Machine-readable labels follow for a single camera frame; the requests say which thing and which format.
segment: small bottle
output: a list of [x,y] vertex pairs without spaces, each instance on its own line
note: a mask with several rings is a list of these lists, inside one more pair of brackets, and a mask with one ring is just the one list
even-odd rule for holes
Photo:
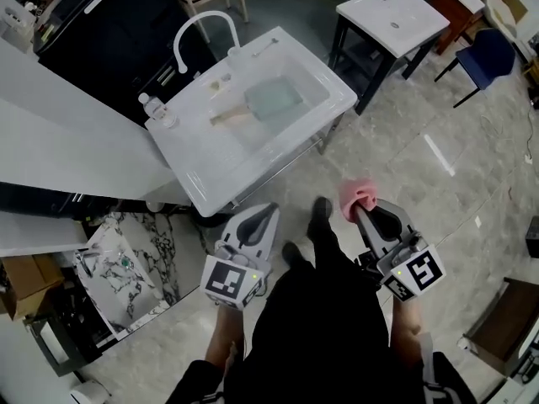
[[170,112],[159,98],[141,93],[138,101],[144,106],[144,112],[146,112],[148,117],[159,121],[165,127],[170,127],[176,122],[176,115]]

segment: faucet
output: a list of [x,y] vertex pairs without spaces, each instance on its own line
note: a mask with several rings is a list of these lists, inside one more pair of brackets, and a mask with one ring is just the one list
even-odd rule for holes
[[206,12],[198,13],[193,18],[190,18],[189,21],[187,21],[184,25],[181,26],[178,33],[176,34],[176,37],[174,38],[174,56],[176,57],[176,60],[178,61],[178,70],[180,73],[186,73],[187,72],[187,66],[185,65],[184,61],[182,60],[182,57],[179,54],[179,40],[182,38],[182,35],[185,33],[185,30],[189,28],[192,23],[195,23],[199,19],[210,17],[210,16],[217,16],[224,18],[228,22],[228,26],[230,27],[230,32],[232,33],[232,40],[234,41],[234,46],[228,51],[228,55],[237,55],[241,46],[239,44],[239,40],[237,39],[237,31],[236,26],[234,25],[234,22],[232,21],[232,18],[228,16],[224,12],[220,12],[218,10],[209,10]]

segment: marble floor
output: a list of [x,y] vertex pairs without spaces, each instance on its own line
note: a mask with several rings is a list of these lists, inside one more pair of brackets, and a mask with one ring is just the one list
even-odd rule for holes
[[[539,263],[529,258],[524,241],[539,211],[539,146],[535,136],[530,147],[538,158],[533,164],[526,162],[530,105],[518,66],[485,93],[452,108],[472,89],[466,74],[458,67],[436,84],[433,79],[460,47],[457,43],[443,56],[428,55],[407,82],[394,73],[360,118],[353,112],[346,115],[323,156],[311,151],[247,204],[274,200],[281,207],[271,255],[273,285],[286,271],[279,254],[285,239],[295,241],[312,258],[305,230],[315,197],[323,194],[336,201],[342,178],[373,178],[380,198],[402,206],[437,246],[447,277],[421,298],[424,322],[435,347],[481,397],[499,375],[458,348],[457,341],[491,301],[504,276],[539,283]],[[537,116],[531,111],[536,133]],[[430,150],[425,135],[450,163],[453,176]],[[338,211],[332,224],[349,256],[365,251],[359,232]],[[378,296],[384,312],[390,313],[389,292],[382,289]],[[245,312],[248,338],[263,307],[264,298],[255,298]],[[204,356],[215,316],[210,301],[193,292],[83,373],[105,384],[112,403],[165,402],[190,361]]]

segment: blue chair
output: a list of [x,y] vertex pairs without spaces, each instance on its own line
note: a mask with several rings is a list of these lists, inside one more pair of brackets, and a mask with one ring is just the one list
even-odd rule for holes
[[435,82],[461,63],[477,88],[453,108],[462,105],[479,90],[486,89],[497,77],[509,75],[515,63],[513,46],[497,29],[478,31],[473,45],[464,50],[458,50],[455,55],[455,60],[438,75]]

